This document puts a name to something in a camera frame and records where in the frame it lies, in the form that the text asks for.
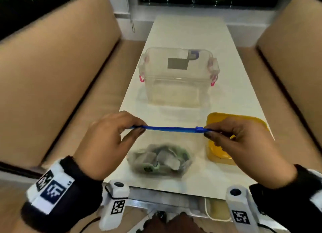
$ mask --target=couch cushion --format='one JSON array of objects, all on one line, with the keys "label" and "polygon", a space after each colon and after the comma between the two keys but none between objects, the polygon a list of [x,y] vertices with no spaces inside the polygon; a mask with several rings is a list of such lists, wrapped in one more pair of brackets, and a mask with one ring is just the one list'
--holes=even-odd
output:
[{"label": "couch cushion", "polygon": [[258,46],[322,145],[322,3],[292,0]]},{"label": "couch cushion", "polygon": [[254,48],[238,48],[248,77],[283,156],[322,172],[322,156]]},{"label": "couch cushion", "polygon": [[48,168],[59,158],[73,155],[92,122],[105,114],[119,111],[144,44],[144,41],[124,40],[117,45],[84,102],[43,163],[43,168]]},{"label": "couch cushion", "polygon": [[109,0],[72,0],[0,43],[0,161],[38,166],[120,37]]}]

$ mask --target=yellow container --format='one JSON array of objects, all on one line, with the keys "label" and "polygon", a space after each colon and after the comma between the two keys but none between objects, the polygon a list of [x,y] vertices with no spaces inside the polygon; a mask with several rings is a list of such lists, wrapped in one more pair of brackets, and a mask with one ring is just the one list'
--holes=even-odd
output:
[{"label": "yellow container", "polygon": [[[236,117],[236,118],[243,118],[243,119],[248,119],[248,120],[254,120],[258,123],[263,124],[267,130],[267,124],[256,117],[249,117],[249,116],[241,116],[241,115],[233,115],[233,114],[226,114],[226,113],[218,113],[218,112],[213,112],[211,114],[208,115],[207,117],[207,125],[211,124],[211,123],[216,123],[216,122],[220,122],[222,120],[224,120],[227,117]],[[231,158],[231,156],[229,156],[227,154],[227,152],[224,152],[222,150],[221,147],[217,147],[214,145],[213,141],[208,141],[208,148],[206,149],[207,152],[207,157],[209,160],[211,160],[212,162],[219,162],[219,163],[226,163],[226,164],[233,164],[235,165],[233,159]]]}]

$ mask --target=blue plastic strip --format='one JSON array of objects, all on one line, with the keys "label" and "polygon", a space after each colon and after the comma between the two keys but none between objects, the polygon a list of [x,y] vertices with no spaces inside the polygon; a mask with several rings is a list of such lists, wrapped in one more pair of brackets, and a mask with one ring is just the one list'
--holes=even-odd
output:
[{"label": "blue plastic strip", "polygon": [[195,127],[195,128],[183,128],[183,127],[155,127],[155,126],[132,126],[131,129],[135,128],[143,128],[150,130],[159,130],[159,131],[168,131],[168,132],[182,132],[182,133],[206,133],[209,131],[213,131],[211,129],[205,129],[203,127]]}]

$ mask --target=white table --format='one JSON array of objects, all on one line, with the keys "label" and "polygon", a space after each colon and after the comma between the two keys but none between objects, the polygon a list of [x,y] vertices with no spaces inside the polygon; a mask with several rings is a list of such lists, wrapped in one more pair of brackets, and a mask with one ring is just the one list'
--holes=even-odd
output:
[{"label": "white table", "polygon": [[[139,69],[136,68],[120,111],[126,110],[151,126],[204,126],[207,115],[212,112],[253,116],[266,121],[230,33],[220,18],[158,16],[143,52],[156,46],[212,52],[218,59],[221,72],[219,80],[209,90],[210,106],[185,109],[149,105],[145,85],[139,81]],[[209,161],[205,154],[205,138],[196,135],[196,139],[203,145],[195,151],[195,161],[182,178],[136,174],[124,159],[105,181],[118,179],[129,186],[218,199],[225,199],[226,189],[231,185],[247,187],[255,183],[237,166]]]}]

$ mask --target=hand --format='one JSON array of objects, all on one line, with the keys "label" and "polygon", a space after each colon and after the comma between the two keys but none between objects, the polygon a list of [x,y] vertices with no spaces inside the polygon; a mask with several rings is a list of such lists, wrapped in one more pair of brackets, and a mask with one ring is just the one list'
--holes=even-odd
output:
[{"label": "hand", "polygon": [[280,155],[270,132],[263,125],[245,119],[226,118],[206,128],[231,132],[236,136],[231,140],[214,131],[204,134],[216,146],[221,146],[242,171],[263,186],[276,189],[295,180],[295,166]]},{"label": "hand", "polygon": [[133,125],[147,124],[126,111],[106,115],[91,124],[73,156],[80,169],[95,180],[110,175],[145,131],[133,129],[121,141],[121,133]]}]

